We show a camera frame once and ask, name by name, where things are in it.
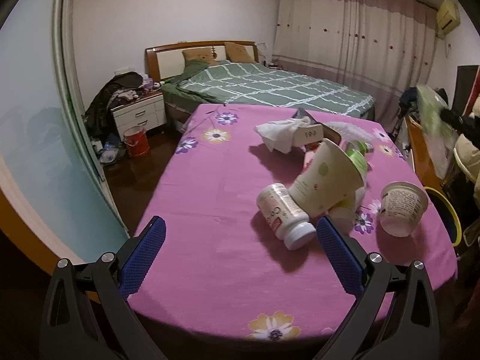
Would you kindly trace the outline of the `white yogurt cup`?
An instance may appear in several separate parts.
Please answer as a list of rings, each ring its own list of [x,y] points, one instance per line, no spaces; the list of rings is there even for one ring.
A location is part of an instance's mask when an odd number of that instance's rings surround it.
[[[405,181],[392,182],[382,190],[378,221],[391,236],[407,237],[419,225],[427,207],[424,189]]]

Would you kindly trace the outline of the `cream paper cup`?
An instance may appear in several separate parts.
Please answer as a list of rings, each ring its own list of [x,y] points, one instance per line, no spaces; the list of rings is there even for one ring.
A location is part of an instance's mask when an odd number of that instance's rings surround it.
[[[360,172],[345,151],[324,139],[288,191],[300,208],[315,218],[364,186]]]

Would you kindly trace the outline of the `white pill bottle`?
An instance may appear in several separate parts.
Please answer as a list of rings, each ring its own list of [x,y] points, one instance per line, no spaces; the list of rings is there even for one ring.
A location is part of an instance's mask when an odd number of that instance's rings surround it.
[[[309,215],[293,200],[283,184],[265,187],[256,198],[256,205],[287,250],[298,250],[316,236]]]

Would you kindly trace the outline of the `white tissue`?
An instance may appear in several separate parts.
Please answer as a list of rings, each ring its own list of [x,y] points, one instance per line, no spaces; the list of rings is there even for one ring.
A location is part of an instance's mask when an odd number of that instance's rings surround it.
[[[301,119],[289,118],[256,125],[254,131],[260,135],[270,152],[276,150],[283,154],[289,154],[298,128],[309,125],[310,121],[307,117]]]

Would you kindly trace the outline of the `yellow rim trash bin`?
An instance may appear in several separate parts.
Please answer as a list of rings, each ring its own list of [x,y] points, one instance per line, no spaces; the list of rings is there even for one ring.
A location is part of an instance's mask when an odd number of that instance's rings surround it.
[[[425,186],[425,191],[447,230],[452,246],[457,247],[461,243],[462,229],[460,219],[453,205],[437,189]]]

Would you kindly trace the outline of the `pink floral bed sheet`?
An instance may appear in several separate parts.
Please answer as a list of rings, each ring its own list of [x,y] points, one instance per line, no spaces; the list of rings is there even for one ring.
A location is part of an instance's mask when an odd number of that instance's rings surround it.
[[[304,154],[272,152],[257,125],[288,108],[203,104],[193,113],[142,217],[167,235],[128,301],[140,316],[194,334],[279,342],[329,336],[351,308],[317,241],[289,251],[258,210],[291,185]]]

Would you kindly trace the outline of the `sliding wardrobe door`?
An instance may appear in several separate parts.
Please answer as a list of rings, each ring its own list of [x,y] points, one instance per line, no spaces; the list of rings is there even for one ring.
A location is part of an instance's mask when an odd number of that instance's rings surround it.
[[[19,0],[1,27],[1,191],[54,254],[116,252],[128,234],[64,116],[55,77],[55,0]]]

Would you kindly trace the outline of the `green label plastic bottle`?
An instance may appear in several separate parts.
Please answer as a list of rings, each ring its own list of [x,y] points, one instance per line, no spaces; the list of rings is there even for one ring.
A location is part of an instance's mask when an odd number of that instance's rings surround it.
[[[344,151],[360,172],[362,180],[366,182],[369,170],[368,161],[374,154],[373,145],[365,141],[348,141],[345,144]]]

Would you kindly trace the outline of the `red bucket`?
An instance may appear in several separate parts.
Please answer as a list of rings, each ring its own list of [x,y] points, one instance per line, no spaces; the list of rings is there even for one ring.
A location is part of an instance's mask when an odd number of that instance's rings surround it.
[[[141,157],[150,151],[150,146],[146,137],[146,130],[141,126],[128,128],[123,134],[128,155],[132,158]]]

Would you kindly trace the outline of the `small cardboard box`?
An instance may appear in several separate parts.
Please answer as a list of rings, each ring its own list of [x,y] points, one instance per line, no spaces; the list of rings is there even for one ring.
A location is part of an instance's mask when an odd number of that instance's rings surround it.
[[[299,126],[293,135],[292,146],[308,146],[322,141],[323,138],[324,132],[321,124]]]

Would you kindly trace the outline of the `white nightstand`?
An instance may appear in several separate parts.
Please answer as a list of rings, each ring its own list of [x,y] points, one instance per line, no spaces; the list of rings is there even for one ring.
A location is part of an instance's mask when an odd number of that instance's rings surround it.
[[[161,91],[153,91],[128,105],[112,109],[120,139],[124,133],[135,126],[149,131],[167,123],[164,95]]]

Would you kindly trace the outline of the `black television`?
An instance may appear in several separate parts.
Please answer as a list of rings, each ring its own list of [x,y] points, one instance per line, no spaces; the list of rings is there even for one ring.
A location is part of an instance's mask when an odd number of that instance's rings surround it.
[[[457,114],[468,116],[479,96],[479,66],[457,67],[456,86],[451,109]]]

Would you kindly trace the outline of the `green plaid bed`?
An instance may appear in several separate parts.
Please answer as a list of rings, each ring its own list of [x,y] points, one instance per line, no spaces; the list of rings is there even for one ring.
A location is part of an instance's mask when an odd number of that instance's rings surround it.
[[[374,118],[374,98],[330,80],[265,67],[222,61],[192,61],[161,87],[165,102],[192,113],[198,105],[247,104],[303,108],[361,119]]]

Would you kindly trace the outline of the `brown pillow left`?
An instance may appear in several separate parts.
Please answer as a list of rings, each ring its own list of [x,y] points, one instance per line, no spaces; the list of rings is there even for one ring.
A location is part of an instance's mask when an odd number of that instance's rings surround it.
[[[186,62],[202,61],[207,63],[209,66],[216,66],[218,64],[214,50],[209,47],[183,49],[182,55]]]

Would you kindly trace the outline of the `brown pillow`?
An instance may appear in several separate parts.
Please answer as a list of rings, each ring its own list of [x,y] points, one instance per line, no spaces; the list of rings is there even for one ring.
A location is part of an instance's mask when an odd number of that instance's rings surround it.
[[[233,63],[254,63],[255,59],[249,55],[247,49],[238,43],[226,41],[224,49],[227,58]]]
[[[183,49],[182,55],[186,62],[202,61],[207,63],[209,66],[216,66],[218,64],[214,50],[209,47]]]

